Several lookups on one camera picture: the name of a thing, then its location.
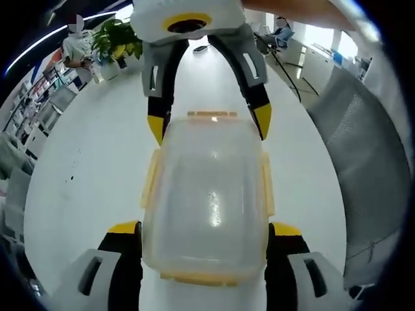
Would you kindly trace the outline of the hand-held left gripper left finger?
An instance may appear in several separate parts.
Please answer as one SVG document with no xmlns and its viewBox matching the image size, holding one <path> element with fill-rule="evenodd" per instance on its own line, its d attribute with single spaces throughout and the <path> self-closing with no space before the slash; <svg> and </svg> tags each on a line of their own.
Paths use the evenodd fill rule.
<svg viewBox="0 0 415 311">
<path fill-rule="evenodd" d="M 138 310 L 143 279 L 141 222 L 117 224 L 62 275 L 54 310 Z"/>
</svg>

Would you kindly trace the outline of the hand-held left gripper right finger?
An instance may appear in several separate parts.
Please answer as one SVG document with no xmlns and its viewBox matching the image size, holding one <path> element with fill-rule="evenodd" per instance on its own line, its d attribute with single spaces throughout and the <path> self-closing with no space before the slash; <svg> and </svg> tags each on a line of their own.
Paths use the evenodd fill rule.
<svg viewBox="0 0 415 311">
<path fill-rule="evenodd" d="M 265 288 L 267 310 L 351 310 L 341 273 L 312 252 L 301 231 L 281 222 L 268 225 Z"/>
</svg>

